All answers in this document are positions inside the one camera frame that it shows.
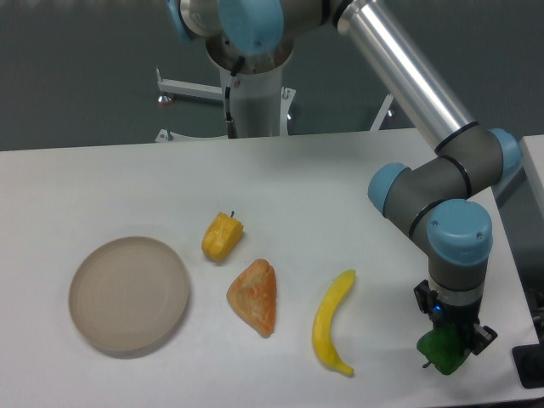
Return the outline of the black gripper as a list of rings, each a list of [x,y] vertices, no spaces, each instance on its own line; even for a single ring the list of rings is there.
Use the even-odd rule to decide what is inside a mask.
[[[481,354],[497,339],[496,331],[480,325],[483,284],[467,291],[454,291],[428,279],[414,288],[414,294],[418,308],[426,315],[429,329],[452,324],[462,335],[468,333],[467,348],[472,354]]]

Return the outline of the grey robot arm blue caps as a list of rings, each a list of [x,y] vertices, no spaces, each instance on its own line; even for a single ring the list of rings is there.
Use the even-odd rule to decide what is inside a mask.
[[[496,333],[479,322],[492,247],[489,214],[472,197],[508,179],[521,152],[509,133],[485,130],[448,89],[381,1],[169,1],[185,41],[202,38],[222,71],[221,101],[231,139],[281,132],[281,85],[271,82],[296,37],[330,24],[365,56],[435,158],[399,163],[371,179],[374,207],[428,257],[415,289],[419,309],[461,354],[479,354]]]

